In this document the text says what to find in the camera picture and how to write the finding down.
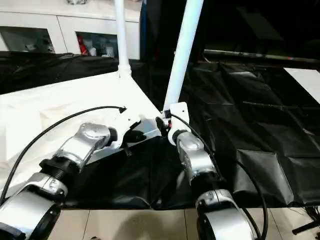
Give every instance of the bottle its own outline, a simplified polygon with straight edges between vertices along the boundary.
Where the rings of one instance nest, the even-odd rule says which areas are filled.
[[[78,38],[78,43],[79,43],[81,55],[88,56],[89,53],[88,53],[88,50],[84,44],[84,39],[82,38],[82,36],[77,36],[77,38]]]

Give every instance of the white panel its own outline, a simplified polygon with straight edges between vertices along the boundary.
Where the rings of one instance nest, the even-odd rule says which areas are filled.
[[[55,53],[63,54],[67,52],[57,16],[0,12],[0,26],[47,29]]]
[[[58,16],[67,51],[80,54],[76,32],[117,35],[116,21],[82,17]],[[140,26],[126,22],[126,44],[129,59],[140,59]]]
[[[284,68],[319,104],[320,73],[317,70]]]
[[[0,131],[6,132],[0,135],[0,143],[5,145],[0,163],[11,166],[25,145],[41,131],[71,114],[98,106],[125,106],[140,117],[141,124],[137,129],[143,131],[148,139],[159,135],[155,119],[161,115],[160,112],[131,77],[119,78],[117,72],[111,72],[0,95],[0,116],[5,116],[1,118]],[[117,125],[119,114],[116,109],[96,110],[68,120],[48,132],[26,153],[10,188],[38,172],[39,162],[50,158],[82,123],[112,127]],[[90,163],[110,154],[112,152],[108,149],[98,151]],[[6,169],[3,171],[0,171],[0,189],[7,178]]]
[[[1,33],[0,33],[0,51],[8,51],[7,45],[5,44],[5,41],[2,38]]]

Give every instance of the white tabletop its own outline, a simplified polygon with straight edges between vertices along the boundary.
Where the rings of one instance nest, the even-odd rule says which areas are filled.
[[[125,20],[139,22],[142,1],[124,0]],[[67,0],[0,0],[0,12],[45,14],[115,20],[114,0],[88,0],[71,5]]]

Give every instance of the black plastic sheet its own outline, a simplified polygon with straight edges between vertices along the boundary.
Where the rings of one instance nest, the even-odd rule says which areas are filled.
[[[0,94],[117,70],[117,61],[71,54],[2,53]],[[162,109],[171,65],[131,62],[133,79]],[[320,106],[283,69],[241,64],[190,66],[181,101],[191,125],[215,150],[227,188],[241,207],[320,204]],[[194,206],[176,149],[155,137],[85,167],[66,208],[183,209]]]

